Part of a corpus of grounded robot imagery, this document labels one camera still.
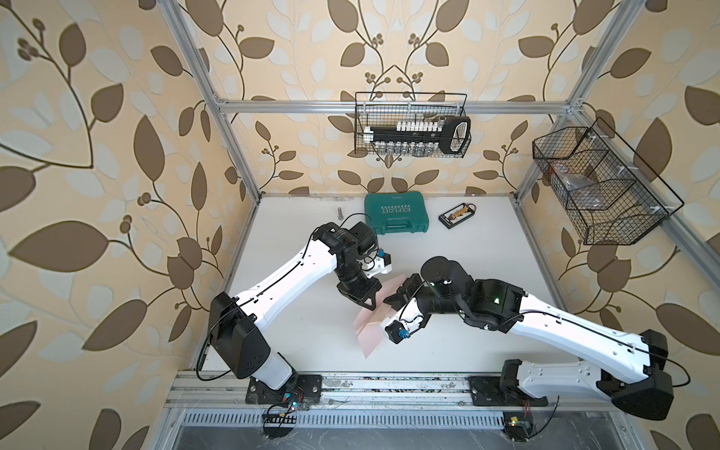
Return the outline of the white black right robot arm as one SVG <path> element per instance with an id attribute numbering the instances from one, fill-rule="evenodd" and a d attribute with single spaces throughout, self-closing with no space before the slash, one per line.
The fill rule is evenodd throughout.
<path id="1" fill-rule="evenodd" d="M 395 311 L 385 321 L 399 344 L 425 328 L 436 314 L 455 314 L 470 327 L 535 339 L 577 357 L 576 363 L 504 362 L 498 388 L 504 399 L 546 397 L 601 399 L 626 414 L 651 421 L 669 415 L 674 401 L 665 335 L 648 329 L 624 333 L 562 311 L 498 279 L 473 279 L 442 256 L 423 264 L 384 296 Z"/>

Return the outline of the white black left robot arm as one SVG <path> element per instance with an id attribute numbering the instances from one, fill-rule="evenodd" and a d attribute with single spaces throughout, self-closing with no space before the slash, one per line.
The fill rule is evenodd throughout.
<path id="1" fill-rule="evenodd" d="M 331 273 L 343 297 L 374 311 L 382 289 L 377 276 L 391 269 L 391 255 L 366 223 L 350 229 L 323 224 L 271 275 L 243 292 L 221 292 L 213 299 L 202 348 L 213 349 L 236 378 L 253 378 L 276 393 L 290 392 L 297 385 L 297 372 L 271 348 L 264 330 L 300 294 Z"/>

